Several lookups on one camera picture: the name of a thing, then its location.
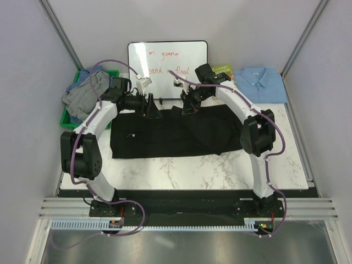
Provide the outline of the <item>black long sleeve shirt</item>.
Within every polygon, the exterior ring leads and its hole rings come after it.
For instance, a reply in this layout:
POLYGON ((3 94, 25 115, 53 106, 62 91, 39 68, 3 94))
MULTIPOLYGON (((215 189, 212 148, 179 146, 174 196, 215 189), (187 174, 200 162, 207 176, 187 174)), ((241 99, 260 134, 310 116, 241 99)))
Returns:
POLYGON ((112 121, 110 147, 114 159, 192 157, 241 150, 242 123, 226 105, 202 107, 182 116, 179 107, 162 110, 162 118, 136 113, 112 121))

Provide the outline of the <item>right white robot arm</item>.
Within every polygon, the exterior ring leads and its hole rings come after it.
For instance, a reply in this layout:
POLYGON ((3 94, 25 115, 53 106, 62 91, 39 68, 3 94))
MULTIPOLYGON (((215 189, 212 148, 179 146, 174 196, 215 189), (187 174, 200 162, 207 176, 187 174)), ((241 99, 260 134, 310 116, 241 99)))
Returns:
POLYGON ((186 77, 174 77, 174 86, 182 88, 183 113, 198 112, 201 102, 217 97, 238 117, 241 123, 240 146, 249 155, 254 179, 253 192, 258 199, 252 202, 253 213, 265 216, 272 209, 268 197, 274 193, 268 170, 268 157, 276 140, 274 113, 254 105, 226 74, 216 74, 208 63, 196 68, 199 83, 186 77))

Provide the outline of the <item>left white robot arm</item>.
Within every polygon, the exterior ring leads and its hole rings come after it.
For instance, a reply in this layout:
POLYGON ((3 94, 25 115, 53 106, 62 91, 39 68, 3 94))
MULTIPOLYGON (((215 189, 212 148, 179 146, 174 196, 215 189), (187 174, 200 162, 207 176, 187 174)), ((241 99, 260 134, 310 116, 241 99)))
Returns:
POLYGON ((71 132, 63 132, 60 137, 61 165, 70 174, 74 185, 84 184, 95 198, 102 201, 102 211, 108 216, 116 216, 121 204, 114 199, 115 188, 102 172, 103 159, 98 140, 107 125, 122 110, 132 110, 146 118, 160 118, 153 94, 145 97, 145 89, 152 84, 150 78, 137 76, 136 94, 132 94, 131 80, 113 78, 109 88, 98 97, 92 113, 71 132))

